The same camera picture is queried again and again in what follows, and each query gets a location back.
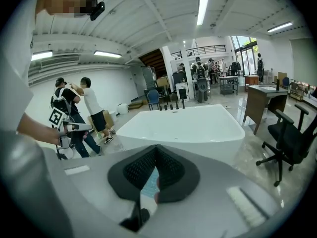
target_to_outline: freestanding bathtub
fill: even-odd
[[[245,132],[222,105],[138,113],[116,133],[126,150],[162,144],[229,165]]]

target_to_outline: railing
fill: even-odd
[[[206,54],[213,54],[218,52],[226,52],[226,45],[214,45],[214,46],[206,46],[194,49],[188,49],[187,56],[198,56],[198,55],[206,55]],[[182,58],[182,53],[180,51],[171,54],[173,59],[180,59]]]

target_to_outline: ceiling light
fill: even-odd
[[[199,10],[198,10],[198,19],[197,19],[198,26],[201,26],[204,22],[207,4],[208,4],[208,0],[199,0]]]
[[[270,33],[270,32],[273,32],[273,31],[276,31],[278,29],[281,29],[281,28],[284,28],[284,27],[287,27],[287,26],[291,26],[291,25],[293,25],[292,22],[287,22],[287,23],[281,24],[279,26],[274,26],[271,29],[268,29],[268,32]]]
[[[111,57],[111,58],[120,58],[120,57],[122,57],[122,55],[120,55],[120,54],[104,52],[104,51],[95,51],[94,55],[96,55],[96,56],[104,56],[104,57]]]
[[[53,51],[44,51],[44,52],[38,52],[38,53],[33,53],[31,61],[42,59],[42,58],[50,58],[53,56]]]

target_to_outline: staircase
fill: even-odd
[[[167,74],[162,52],[157,49],[144,56],[139,57],[145,66],[154,67],[157,78]]]

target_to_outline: tree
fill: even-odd
[[[256,41],[256,38],[250,37],[250,39],[251,39],[251,42],[255,42]],[[249,43],[250,43],[250,41],[245,41],[242,45],[245,46],[245,45],[247,45]],[[255,53],[257,53],[259,51],[259,47],[257,45],[253,46],[253,51]]]

